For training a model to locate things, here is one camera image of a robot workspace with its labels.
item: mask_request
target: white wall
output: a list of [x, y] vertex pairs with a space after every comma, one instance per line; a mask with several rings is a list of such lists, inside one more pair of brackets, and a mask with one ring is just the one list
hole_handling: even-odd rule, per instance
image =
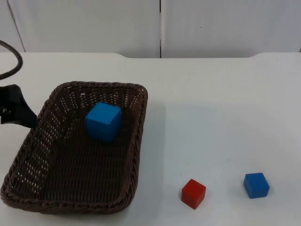
[[[5, 41], [20, 52], [24, 51], [6, 0], [0, 0], [0, 40]], [[7, 50], [0, 46], [0, 52], [5, 51]]]
[[298, 52], [301, 0], [161, 0], [162, 57]]
[[159, 57], [159, 0], [9, 0], [26, 51]]

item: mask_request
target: cube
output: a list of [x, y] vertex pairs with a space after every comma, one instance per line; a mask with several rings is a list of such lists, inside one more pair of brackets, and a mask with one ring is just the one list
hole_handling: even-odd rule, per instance
[[110, 143], [118, 134], [121, 121], [119, 107], [99, 102], [85, 117], [87, 134], [92, 139]]
[[206, 187], [191, 179], [182, 189], [181, 200], [193, 209], [196, 209], [205, 198]]
[[265, 197], [269, 192], [269, 184], [263, 173], [246, 174], [244, 187], [250, 199]]

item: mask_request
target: red block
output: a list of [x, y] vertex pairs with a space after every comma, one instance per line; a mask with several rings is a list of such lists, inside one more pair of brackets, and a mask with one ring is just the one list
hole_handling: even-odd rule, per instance
[[205, 198], [206, 187], [191, 179], [182, 189], [181, 200], [183, 203], [196, 209]]

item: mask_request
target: wicker basket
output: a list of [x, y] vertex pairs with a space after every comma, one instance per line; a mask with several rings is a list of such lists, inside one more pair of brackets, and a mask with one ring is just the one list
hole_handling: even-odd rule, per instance
[[[1, 188], [11, 207], [47, 214], [122, 211], [138, 183], [147, 90], [135, 84], [69, 82], [45, 102]], [[97, 102], [119, 106], [122, 128], [112, 144], [86, 135]]]

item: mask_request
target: blue block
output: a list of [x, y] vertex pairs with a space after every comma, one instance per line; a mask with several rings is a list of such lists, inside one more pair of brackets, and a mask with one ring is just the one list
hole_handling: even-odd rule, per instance
[[97, 103], [85, 117], [89, 137], [112, 142], [121, 127], [121, 109], [105, 103]]
[[250, 199], [265, 197], [269, 192], [269, 184], [263, 173], [246, 174], [244, 186]]

